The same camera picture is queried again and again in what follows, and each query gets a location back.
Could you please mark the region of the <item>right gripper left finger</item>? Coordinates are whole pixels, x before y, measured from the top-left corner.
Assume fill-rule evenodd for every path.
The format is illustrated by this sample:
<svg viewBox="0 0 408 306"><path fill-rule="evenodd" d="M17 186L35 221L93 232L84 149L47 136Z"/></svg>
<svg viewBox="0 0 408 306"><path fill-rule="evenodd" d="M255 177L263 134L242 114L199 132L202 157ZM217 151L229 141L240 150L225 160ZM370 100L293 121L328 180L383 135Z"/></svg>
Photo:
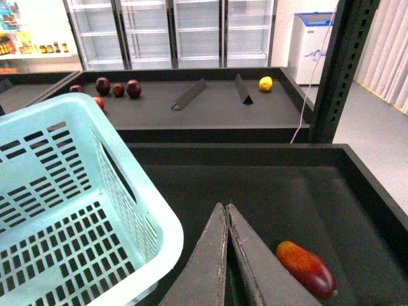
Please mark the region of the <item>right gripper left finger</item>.
<svg viewBox="0 0 408 306"><path fill-rule="evenodd" d="M161 305L224 305L228 251L226 209L217 203L182 273Z"/></svg>

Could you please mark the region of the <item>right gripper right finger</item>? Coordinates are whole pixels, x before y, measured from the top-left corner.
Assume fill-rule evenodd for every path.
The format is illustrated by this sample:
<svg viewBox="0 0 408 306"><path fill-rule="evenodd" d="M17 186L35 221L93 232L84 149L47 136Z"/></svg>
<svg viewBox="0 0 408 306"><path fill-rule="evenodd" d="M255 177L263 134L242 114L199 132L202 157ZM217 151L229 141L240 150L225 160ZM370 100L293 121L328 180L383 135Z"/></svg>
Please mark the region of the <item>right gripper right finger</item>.
<svg viewBox="0 0 408 306"><path fill-rule="evenodd" d="M229 232L250 305L320 305L279 262L236 206L226 207Z"/></svg>

